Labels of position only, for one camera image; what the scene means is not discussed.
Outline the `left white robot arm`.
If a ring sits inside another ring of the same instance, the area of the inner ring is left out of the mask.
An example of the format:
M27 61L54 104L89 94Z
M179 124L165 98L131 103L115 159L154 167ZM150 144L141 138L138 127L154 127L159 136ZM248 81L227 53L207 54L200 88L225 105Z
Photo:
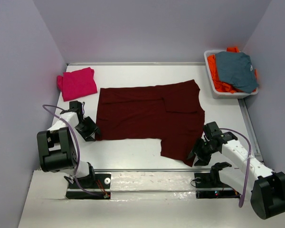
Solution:
M80 108L62 110L57 122L37 134L39 163L43 172L63 172L70 184L86 188L96 182L95 171L89 162L81 161L79 140L94 142L101 131L95 122L84 116Z

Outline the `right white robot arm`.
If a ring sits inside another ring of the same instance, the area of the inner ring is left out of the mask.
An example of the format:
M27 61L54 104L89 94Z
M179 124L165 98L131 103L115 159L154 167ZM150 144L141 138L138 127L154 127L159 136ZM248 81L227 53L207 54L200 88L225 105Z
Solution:
M268 219L285 212L285 174L275 172L262 164L245 149L230 131L205 134L196 141L188 159L196 156L196 166L209 164L212 154L219 152L231 162L217 162L211 166L207 178L197 177L197 184L212 186L226 184L239 192L239 206L250 197L253 211L261 219Z

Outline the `dark red t shirt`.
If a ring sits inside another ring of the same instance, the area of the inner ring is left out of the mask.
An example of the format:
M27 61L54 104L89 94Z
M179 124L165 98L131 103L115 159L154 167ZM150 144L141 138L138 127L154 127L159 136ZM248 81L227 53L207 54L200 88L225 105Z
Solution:
M161 156L193 165L188 158L203 134L205 112L195 80L170 85L101 88L96 140L160 139Z

